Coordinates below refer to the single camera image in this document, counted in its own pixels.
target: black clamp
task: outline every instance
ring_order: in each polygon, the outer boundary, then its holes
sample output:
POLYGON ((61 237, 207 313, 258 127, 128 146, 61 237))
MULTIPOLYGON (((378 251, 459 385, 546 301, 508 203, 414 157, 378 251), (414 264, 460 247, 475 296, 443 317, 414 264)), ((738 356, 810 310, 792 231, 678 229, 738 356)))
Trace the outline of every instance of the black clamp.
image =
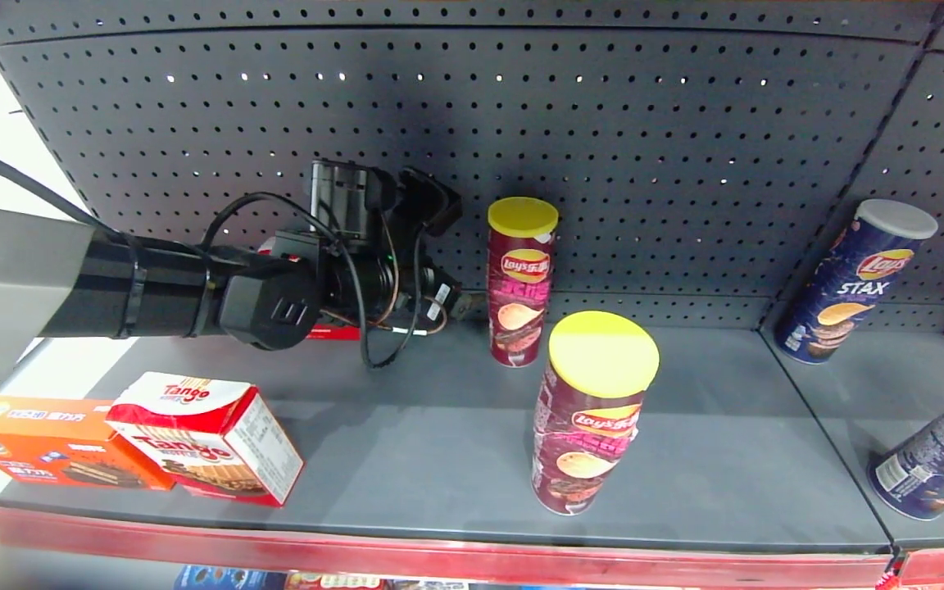
POLYGON ((130 293, 126 298, 126 307, 123 310, 123 325, 116 334, 117 339, 125 340, 134 335, 134 328, 138 325, 138 317, 141 315, 141 302, 143 301, 143 288, 148 281, 148 269, 141 264, 141 243, 130 234, 122 234, 123 239, 128 243, 130 250, 130 260, 134 263, 134 276, 130 280, 130 293))
POLYGON ((206 279, 202 281, 202 297, 199 298, 198 306, 195 307, 195 319, 192 321, 192 328, 184 335, 184 338, 195 338, 202 334, 202 330, 206 328, 207 317, 210 316, 210 295, 217 288, 217 279, 213 275, 213 258, 210 258, 209 254, 198 249, 198 247, 190 245, 190 243, 178 243, 180 246, 184 246, 198 254, 202 258, 202 264, 206 266, 206 279))

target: metal shelf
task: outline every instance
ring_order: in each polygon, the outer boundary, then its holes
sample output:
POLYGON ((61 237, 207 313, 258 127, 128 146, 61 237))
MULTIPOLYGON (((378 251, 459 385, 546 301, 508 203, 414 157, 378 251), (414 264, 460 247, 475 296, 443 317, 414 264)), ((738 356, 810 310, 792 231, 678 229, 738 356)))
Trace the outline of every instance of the metal shelf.
POLYGON ((944 548, 944 513, 932 522, 899 515, 877 497, 865 475, 870 453, 886 452, 944 411, 944 336, 855 334, 827 365, 818 366, 775 354, 895 544, 906 550, 944 548))
POLYGON ((581 547, 875 554, 887 535, 757 333, 653 329, 663 366, 639 440, 592 509, 529 489, 542 367, 507 370, 457 325, 368 373, 353 343, 266 354, 226 338, 142 339, 91 395, 145 370, 248 379, 308 460, 284 508, 11 484, 0 506, 183 526, 581 547))

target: wafer image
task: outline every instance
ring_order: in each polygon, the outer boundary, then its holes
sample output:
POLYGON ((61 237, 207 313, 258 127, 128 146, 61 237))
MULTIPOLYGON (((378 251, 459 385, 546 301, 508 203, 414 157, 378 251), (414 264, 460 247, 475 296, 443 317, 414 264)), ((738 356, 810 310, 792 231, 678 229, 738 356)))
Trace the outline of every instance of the wafer image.
POLYGON ((522 303, 509 303, 497 310, 497 321, 503 329, 520 329, 535 321, 544 310, 533 310, 522 303))
POLYGON ((231 493, 266 493, 250 467, 245 465, 189 465, 187 475, 192 479, 220 487, 231 493))
POLYGON ((572 478, 592 479, 613 470, 614 463, 587 452, 565 452, 556 460, 560 471, 572 478))
POLYGON ((72 461, 70 465, 61 470, 61 473, 66 475, 68 479, 87 484, 143 487, 143 481, 136 474, 107 463, 72 461))
POLYGON ((818 314, 818 324, 836 325, 842 321, 849 320, 862 312, 868 312, 876 306, 863 306, 861 303, 844 302, 836 303, 835 306, 825 307, 818 314))

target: lay's logo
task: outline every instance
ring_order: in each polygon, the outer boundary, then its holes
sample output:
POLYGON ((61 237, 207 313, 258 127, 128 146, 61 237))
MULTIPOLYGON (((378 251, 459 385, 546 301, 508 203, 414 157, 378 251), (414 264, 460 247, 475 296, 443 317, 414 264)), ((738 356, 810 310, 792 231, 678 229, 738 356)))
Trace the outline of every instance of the lay's logo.
POLYGON ((876 280, 883 279, 885 276, 891 276, 905 268, 913 259, 913 251, 885 250, 876 254, 867 256, 861 264, 858 265, 856 274, 858 279, 876 280))
POLYGON ((627 437, 640 419, 640 404, 575 411, 570 423, 578 429, 604 437, 627 437))
POLYGON ((521 247, 501 257, 501 271, 522 283, 541 283, 548 276, 551 258, 540 250, 521 247))

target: potato chip image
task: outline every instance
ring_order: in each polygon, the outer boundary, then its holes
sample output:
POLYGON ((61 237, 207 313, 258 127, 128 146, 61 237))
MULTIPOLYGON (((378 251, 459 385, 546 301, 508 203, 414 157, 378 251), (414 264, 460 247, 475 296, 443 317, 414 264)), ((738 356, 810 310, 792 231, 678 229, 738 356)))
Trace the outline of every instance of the potato chip image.
POLYGON ((522 303, 509 303, 497 310, 497 321, 503 329, 520 329, 535 321, 544 310, 532 310, 522 303))
POLYGON ((840 322, 846 321, 862 312, 872 310, 873 307, 876 306, 863 306, 861 303, 854 302, 836 303, 835 306, 828 306, 825 307, 824 310, 821 310, 821 313, 818 314, 818 324, 840 324, 840 322))
POLYGON ((615 463, 587 452, 565 452, 556 460, 556 466, 572 478, 592 479, 613 470, 615 463))

